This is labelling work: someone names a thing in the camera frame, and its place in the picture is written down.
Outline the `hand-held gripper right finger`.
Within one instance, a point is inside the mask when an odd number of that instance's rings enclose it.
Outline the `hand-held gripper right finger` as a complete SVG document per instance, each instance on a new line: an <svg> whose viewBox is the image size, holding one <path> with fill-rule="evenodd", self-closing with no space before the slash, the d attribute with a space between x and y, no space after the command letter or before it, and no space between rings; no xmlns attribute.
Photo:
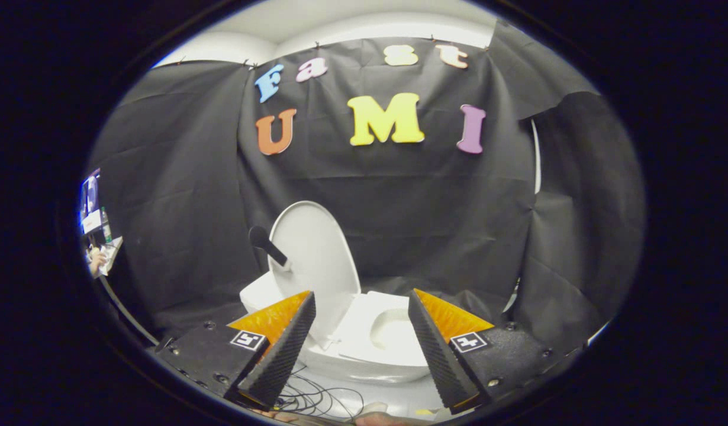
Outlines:
<svg viewBox="0 0 728 426"><path fill-rule="evenodd" d="M410 292L408 315L452 414L523 398L568 358L516 322L492 324L421 289Z"/></svg>

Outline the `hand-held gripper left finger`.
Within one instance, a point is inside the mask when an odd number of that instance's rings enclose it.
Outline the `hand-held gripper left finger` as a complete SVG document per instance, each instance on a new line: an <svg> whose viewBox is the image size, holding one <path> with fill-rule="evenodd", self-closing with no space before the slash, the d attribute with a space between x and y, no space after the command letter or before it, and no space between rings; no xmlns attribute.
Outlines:
<svg viewBox="0 0 728 426"><path fill-rule="evenodd" d="M234 404L272 409L293 372L316 316L302 291L229 324L205 321L156 348L196 385Z"/></svg>

